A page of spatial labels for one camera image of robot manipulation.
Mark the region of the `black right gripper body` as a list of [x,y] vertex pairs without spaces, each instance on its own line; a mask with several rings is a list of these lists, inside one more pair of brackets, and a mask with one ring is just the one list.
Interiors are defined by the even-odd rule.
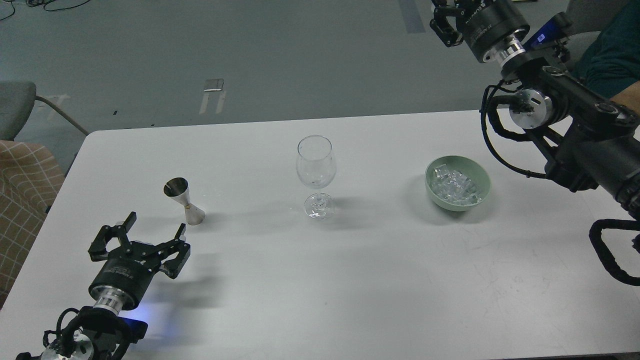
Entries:
[[488,53],[502,39],[515,35],[522,40],[531,29],[511,0],[458,0],[457,8],[463,12],[457,31],[478,63],[487,63]]

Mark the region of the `person forearm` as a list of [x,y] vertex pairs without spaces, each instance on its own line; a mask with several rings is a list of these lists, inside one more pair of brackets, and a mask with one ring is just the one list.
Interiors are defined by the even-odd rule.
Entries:
[[615,94],[610,100],[620,106],[624,106],[633,111],[637,117],[640,117],[640,81],[637,80],[633,84]]

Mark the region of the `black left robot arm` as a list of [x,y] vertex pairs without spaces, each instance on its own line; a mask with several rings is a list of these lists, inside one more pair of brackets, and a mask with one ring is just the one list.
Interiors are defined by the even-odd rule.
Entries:
[[121,316],[140,305],[154,276],[176,278],[191,254],[181,223],[173,239],[159,244],[131,241],[128,232],[137,221],[133,211],[116,225],[104,225],[88,253],[102,268],[87,291],[94,304],[68,308],[55,328],[43,333],[41,354],[17,354],[18,360],[121,360],[130,346],[144,339],[148,325]]

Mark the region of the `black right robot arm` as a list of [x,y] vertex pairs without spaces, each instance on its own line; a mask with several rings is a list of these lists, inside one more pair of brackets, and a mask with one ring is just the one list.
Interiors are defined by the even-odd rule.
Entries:
[[[430,27],[447,47],[466,43],[480,63],[495,61],[501,81],[489,85],[480,107],[490,153],[528,178],[551,180],[571,192],[602,187],[631,219],[599,219],[589,239],[615,280],[638,286],[602,239],[606,229],[639,230],[639,116],[597,95],[570,75],[566,43],[573,23],[554,15],[527,38],[526,19],[511,0],[435,0]],[[513,166],[495,150],[487,126],[505,139],[532,142],[544,155],[544,172]]]

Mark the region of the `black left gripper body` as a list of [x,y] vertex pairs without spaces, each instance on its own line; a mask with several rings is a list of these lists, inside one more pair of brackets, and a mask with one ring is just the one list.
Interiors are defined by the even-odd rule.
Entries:
[[162,260],[153,244],[133,241],[110,251],[106,262],[89,285],[94,308],[118,315],[136,309],[158,273]]

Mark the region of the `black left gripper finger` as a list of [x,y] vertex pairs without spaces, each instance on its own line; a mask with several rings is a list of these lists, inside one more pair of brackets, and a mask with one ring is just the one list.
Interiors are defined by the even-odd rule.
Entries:
[[114,249],[114,252],[131,256],[133,254],[133,245],[130,239],[128,239],[128,232],[133,227],[135,221],[137,221],[137,213],[131,211],[122,224],[113,226],[103,225],[87,250],[90,260],[92,262],[107,260],[110,255],[110,251],[107,250],[107,244],[113,239],[118,239],[119,243],[119,247]]
[[150,272],[162,272],[176,279],[191,255],[191,246],[186,241],[186,224],[181,223],[174,239],[154,245],[150,250]]

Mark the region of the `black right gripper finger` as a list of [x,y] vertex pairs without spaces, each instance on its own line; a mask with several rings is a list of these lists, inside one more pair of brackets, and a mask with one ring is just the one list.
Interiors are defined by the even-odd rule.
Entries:
[[463,41],[463,34],[450,24],[448,18],[462,18],[464,9],[450,6],[447,0],[432,0],[431,3],[433,18],[430,21],[430,28],[446,47],[459,46]]

